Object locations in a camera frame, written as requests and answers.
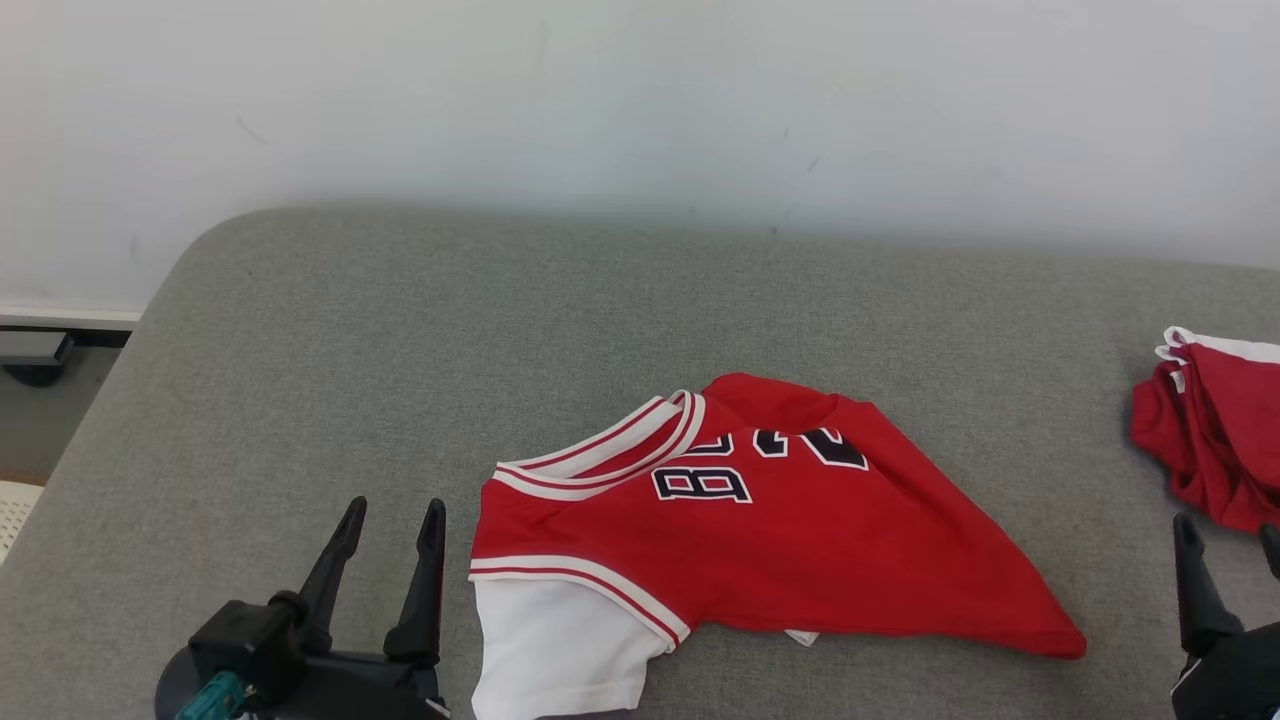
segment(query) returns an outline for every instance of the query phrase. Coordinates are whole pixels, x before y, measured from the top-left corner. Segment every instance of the gray floor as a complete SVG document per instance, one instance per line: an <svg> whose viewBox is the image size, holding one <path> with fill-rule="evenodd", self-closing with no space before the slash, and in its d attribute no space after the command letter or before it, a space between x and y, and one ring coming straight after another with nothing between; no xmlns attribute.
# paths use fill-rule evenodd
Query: gray floor
<svg viewBox="0 0 1280 720"><path fill-rule="evenodd" d="M73 348L63 378L45 389L0 373L0 469L51 474L119 355Z"/></svg>

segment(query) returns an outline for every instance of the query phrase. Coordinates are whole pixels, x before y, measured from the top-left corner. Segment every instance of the white baseboard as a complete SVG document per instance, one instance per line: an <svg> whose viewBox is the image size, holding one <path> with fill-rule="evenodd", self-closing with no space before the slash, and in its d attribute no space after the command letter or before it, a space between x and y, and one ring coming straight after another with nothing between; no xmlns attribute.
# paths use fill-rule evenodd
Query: white baseboard
<svg viewBox="0 0 1280 720"><path fill-rule="evenodd" d="M142 313L76 310L69 307L10 307L0 305L0 325L29 325L78 331L125 331L138 327Z"/></svg>

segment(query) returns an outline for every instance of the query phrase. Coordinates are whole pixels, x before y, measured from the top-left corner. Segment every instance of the red fabric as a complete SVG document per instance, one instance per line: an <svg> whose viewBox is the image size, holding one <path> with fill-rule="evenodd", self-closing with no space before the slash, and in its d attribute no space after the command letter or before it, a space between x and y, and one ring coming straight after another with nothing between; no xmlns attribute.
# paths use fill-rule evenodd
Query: red fabric
<svg viewBox="0 0 1280 720"><path fill-rule="evenodd" d="M1134 388L1134 443L1215 521L1248 533L1280 523L1280 364L1202 342L1170 352L1185 364L1161 363Z"/></svg>
<svg viewBox="0 0 1280 720"><path fill-rule="evenodd" d="M704 397L695 447L600 495L554 501L486 483L472 556L589 560L690 628L943 634L1084 655L1034 566L873 405L745 374ZM815 428L827 430L800 434ZM859 455L863 466L849 461ZM724 469L749 501L660 497L669 473L682 488L682 471Z"/></svg>

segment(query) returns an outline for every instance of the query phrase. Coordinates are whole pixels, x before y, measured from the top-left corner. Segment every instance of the folded red garment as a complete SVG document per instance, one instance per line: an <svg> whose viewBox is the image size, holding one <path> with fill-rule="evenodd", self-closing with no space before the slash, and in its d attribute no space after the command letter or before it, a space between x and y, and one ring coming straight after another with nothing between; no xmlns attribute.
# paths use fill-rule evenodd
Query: folded red garment
<svg viewBox="0 0 1280 720"><path fill-rule="evenodd" d="M1280 523L1280 345L1179 327L1165 341L1133 391L1133 441L1215 521L1248 533Z"/></svg>

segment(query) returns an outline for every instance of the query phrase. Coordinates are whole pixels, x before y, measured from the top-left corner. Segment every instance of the clothing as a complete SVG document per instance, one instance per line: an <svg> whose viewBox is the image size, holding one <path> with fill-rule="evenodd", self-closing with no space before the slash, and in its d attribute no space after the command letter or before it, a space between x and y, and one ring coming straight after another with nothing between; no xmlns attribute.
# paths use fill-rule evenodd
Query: clothing
<svg viewBox="0 0 1280 720"><path fill-rule="evenodd" d="M1280 523L1280 346L1165 331L1130 434L1183 502L1248 533Z"/></svg>
<svg viewBox="0 0 1280 720"><path fill-rule="evenodd" d="M1085 648L1016 546L873 405L745 374L499 464L471 579L481 720L635 707L645 661L701 623Z"/></svg>

